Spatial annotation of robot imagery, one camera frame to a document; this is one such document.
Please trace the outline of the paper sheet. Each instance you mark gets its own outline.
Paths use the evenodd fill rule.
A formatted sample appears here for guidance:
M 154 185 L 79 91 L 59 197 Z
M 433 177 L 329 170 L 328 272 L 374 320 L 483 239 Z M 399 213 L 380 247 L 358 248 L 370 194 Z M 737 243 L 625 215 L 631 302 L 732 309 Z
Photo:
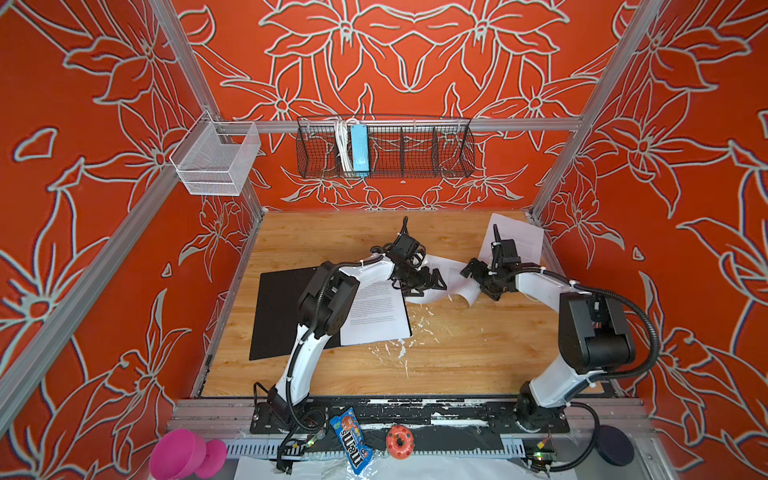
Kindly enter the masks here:
M 426 265 L 430 269 L 437 269 L 446 284 L 446 290 L 430 289 L 424 292 L 423 297 L 412 297 L 410 301 L 415 304 L 429 304 L 443 299 L 463 297 L 469 306 L 472 306 L 479 298 L 480 285 L 472 278 L 465 278 L 461 271 L 466 263 L 428 254 Z
M 340 330 L 340 344 L 354 346 L 410 338 L 404 298 L 389 281 L 360 288 Z
M 518 255 L 523 262 L 536 264 L 541 262 L 544 230 L 527 221 L 515 220 L 497 213 L 493 213 L 490 217 L 485 237 L 477 256 L 480 261 L 486 263 L 491 261 L 491 247 L 492 242 L 495 240 L 494 226 L 497 226 L 502 240 L 512 239 L 515 241 Z

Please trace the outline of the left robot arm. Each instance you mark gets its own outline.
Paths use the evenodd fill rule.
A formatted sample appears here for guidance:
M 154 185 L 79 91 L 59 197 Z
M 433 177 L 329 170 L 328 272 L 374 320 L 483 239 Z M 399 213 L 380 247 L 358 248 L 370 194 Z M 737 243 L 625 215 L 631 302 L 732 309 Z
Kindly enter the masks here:
M 266 397 L 281 429 L 315 433 L 327 423 L 323 410 L 304 404 L 320 356 L 346 323 L 361 289 L 383 282 L 401 298 L 422 298 L 427 291 L 447 289 L 439 269 L 427 265 L 426 248 L 410 235 L 407 217 L 394 241 L 373 246 L 370 253 L 356 262 L 322 263 L 300 295 L 289 360 Z

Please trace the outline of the grey clip folder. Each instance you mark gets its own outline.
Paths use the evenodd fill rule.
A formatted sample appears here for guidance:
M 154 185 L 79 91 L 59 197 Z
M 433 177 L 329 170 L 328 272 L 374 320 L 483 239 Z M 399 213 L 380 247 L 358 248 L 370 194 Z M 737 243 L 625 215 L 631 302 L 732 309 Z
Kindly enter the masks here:
M 301 319 L 300 295 L 315 276 L 315 269 L 301 268 L 260 275 L 249 359 L 251 361 L 287 355 L 292 350 Z M 328 349 L 340 344 L 340 332 L 327 343 Z

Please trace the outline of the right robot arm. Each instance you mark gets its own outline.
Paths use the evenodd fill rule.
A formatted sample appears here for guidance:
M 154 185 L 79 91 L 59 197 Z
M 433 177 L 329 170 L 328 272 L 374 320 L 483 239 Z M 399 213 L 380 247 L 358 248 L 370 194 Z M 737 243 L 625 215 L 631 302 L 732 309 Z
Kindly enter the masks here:
M 642 308 L 611 290 L 523 261 L 513 239 L 504 238 L 497 225 L 492 232 L 490 260 L 470 260 L 461 275 L 494 301 L 521 293 L 558 314 L 558 356 L 517 395 L 514 419 L 520 429 L 541 430 L 593 384 L 635 378 L 653 368 L 661 339 Z

